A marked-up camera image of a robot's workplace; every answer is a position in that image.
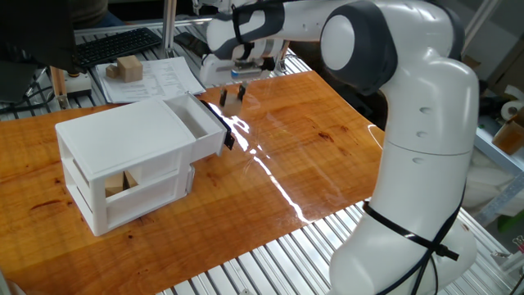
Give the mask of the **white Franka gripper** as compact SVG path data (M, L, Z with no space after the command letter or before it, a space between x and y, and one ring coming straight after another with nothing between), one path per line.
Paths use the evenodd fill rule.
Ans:
M200 80L204 85L225 85L241 83L237 100L242 102L246 94L247 82L268 78L275 69L273 57L256 58L247 61L220 60L213 54L204 57L201 63ZM219 105L225 106L228 90L220 89Z

